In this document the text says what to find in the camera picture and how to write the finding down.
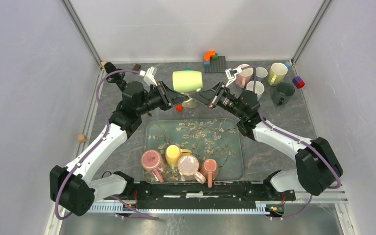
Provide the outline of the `light green mug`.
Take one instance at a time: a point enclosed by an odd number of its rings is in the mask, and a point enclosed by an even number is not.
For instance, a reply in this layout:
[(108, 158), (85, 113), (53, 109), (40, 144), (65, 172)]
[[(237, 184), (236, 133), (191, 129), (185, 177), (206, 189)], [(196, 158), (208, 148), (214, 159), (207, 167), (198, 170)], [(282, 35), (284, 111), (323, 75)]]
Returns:
[(172, 74), (173, 89), (180, 93), (192, 93), (203, 88), (202, 73), (195, 70), (174, 71)]

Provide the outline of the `cream and green mug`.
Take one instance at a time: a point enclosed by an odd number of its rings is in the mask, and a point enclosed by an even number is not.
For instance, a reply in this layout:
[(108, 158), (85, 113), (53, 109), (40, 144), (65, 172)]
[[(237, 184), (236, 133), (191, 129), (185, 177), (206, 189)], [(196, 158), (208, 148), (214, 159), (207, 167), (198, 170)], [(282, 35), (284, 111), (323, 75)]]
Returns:
[(198, 105), (198, 101), (195, 100), (195, 99), (193, 99), (193, 98), (190, 98), (189, 100), (184, 101), (184, 102), (182, 103), (182, 106), (183, 106), (184, 108), (188, 108), (188, 109), (193, 109), (193, 108), (195, 108), (197, 105)]

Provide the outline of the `light pink hexagonal mug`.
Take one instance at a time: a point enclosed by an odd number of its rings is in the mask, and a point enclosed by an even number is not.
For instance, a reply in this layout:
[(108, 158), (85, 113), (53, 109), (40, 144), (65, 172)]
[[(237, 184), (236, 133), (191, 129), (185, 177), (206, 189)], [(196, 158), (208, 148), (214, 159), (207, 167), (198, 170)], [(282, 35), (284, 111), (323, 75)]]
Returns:
[(240, 88), (244, 88), (253, 77), (254, 71), (248, 64), (241, 64), (239, 66), (242, 68), (242, 72), (236, 75), (235, 84)]

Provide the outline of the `light blue mug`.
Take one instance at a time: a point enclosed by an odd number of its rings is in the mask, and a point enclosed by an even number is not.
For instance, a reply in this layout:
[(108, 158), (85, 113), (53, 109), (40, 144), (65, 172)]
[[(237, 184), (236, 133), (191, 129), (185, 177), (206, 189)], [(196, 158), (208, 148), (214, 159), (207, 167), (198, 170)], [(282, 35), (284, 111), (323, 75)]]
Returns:
[(246, 90), (254, 92), (257, 95), (258, 101), (260, 101), (262, 94), (265, 91), (265, 87), (259, 81), (250, 81), (246, 85)]

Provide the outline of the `blue-grey square mug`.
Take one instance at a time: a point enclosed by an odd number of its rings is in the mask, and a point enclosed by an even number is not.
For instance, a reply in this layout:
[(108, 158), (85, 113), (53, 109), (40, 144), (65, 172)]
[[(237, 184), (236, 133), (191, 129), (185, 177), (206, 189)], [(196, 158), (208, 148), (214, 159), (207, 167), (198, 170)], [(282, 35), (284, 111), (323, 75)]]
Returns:
[(268, 76), (267, 69), (263, 67), (257, 67), (256, 68), (256, 80), (259, 82), (263, 82), (263, 80)]

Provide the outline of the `pale pink mug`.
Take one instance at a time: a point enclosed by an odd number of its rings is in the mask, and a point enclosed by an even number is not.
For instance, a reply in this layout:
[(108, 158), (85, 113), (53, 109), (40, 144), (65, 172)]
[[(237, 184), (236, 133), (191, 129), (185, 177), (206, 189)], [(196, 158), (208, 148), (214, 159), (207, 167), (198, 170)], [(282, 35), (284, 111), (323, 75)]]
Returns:
[(197, 181), (201, 184), (206, 181), (205, 176), (199, 170), (199, 161), (193, 155), (182, 156), (178, 160), (177, 168), (183, 181)]

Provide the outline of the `coral mug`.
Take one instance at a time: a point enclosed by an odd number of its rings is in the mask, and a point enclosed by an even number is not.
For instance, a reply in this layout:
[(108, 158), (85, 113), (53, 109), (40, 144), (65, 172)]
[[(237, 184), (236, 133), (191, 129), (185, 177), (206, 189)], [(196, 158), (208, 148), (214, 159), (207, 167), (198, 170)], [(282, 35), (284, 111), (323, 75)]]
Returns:
[(206, 177), (208, 188), (211, 188), (213, 181), (219, 173), (219, 167), (216, 160), (206, 159), (201, 165), (200, 172)]

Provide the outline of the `yellow-green hexagonal mug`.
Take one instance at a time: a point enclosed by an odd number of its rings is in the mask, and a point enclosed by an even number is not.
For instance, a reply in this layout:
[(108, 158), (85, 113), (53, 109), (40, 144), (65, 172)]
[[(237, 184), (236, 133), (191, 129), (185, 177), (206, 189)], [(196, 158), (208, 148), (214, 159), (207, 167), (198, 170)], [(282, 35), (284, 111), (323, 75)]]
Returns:
[(288, 72), (288, 67), (284, 63), (273, 63), (267, 77), (270, 86), (276, 86), (283, 81)]

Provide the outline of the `dark teal mug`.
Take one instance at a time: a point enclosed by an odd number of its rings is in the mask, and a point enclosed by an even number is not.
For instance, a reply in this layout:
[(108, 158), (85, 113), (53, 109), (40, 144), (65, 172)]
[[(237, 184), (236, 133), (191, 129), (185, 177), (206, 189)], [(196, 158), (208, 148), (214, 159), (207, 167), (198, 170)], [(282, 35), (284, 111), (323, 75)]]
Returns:
[(288, 82), (280, 82), (274, 89), (271, 99), (272, 101), (278, 105), (282, 106), (285, 105), (290, 98), (294, 95), (295, 88), (291, 83)]

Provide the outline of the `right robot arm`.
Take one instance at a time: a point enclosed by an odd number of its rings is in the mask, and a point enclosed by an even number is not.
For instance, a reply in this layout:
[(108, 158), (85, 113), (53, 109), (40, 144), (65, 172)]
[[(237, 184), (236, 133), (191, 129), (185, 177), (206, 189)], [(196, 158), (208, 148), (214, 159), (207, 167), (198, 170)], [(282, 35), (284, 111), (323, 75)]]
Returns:
[(342, 186), (343, 169), (329, 142), (322, 137), (304, 138), (275, 126), (259, 112), (260, 103), (252, 91), (243, 91), (235, 97), (220, 82), (212, 89), (192, 93), (191, 97), (210, 109), (219, 106), (235, 115), (240, 119), (237, 127), (243, 136), (267, 144), (294, 160), (294, 170), (280, 170), (268, 178), (269, 183), (263, 186), (266, 198), (275, 200), (288, 190), (304, 190), (318, 196), (326, 189)]

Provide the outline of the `red cube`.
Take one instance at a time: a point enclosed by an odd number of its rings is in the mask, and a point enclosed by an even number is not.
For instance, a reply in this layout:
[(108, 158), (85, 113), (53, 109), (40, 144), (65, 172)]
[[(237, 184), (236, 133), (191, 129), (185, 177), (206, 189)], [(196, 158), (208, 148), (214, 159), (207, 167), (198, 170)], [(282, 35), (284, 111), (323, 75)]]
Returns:
[(178, 112), (182, 112), (183, 109), (184, 109), (184, 107), (182, 106), (182, 104), (178, 104), (178, 105), (176, 106), (176, 110), (177, 110)]

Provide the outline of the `grey lego baseplate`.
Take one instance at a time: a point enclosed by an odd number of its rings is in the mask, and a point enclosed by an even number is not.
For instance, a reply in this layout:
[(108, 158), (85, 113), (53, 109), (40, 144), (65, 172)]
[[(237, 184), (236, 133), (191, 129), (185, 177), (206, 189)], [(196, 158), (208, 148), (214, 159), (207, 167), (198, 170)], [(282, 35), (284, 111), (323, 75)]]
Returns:
[(218, 56), (217, 59), (211, 59), (204, 62), (204, 73), (225, 73), (226, 56)]

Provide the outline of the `orange curved block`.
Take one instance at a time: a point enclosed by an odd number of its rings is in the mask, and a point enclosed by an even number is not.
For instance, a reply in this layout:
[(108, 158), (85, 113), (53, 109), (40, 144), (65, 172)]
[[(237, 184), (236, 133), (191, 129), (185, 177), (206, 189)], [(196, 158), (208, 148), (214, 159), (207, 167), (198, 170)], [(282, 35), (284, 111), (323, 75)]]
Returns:
[(204, 61), (210, 61), (215, 56), (216, 56), (216, 52), (214, 50), (207, 51), (204, 54)]

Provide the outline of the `brown block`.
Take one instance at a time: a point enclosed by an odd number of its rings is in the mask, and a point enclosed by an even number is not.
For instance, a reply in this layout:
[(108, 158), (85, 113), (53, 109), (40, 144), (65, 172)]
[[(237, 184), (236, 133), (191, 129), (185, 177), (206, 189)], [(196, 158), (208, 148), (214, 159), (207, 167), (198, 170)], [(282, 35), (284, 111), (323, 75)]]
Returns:
[(141, 70), (141, 65), (140, 64), (135, 64), (133, 67), (133, 71), (140, 71)]

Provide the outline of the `tan cube at left edge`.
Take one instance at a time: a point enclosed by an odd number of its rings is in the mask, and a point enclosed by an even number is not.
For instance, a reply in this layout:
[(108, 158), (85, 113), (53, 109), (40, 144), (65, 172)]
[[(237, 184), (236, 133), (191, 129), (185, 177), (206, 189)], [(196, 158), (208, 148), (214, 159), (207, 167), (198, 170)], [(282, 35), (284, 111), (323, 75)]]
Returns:
[(87, 141), (87, 137), (85, 134), (80, 134), (77, 137), (79, 143), (85, 143)]

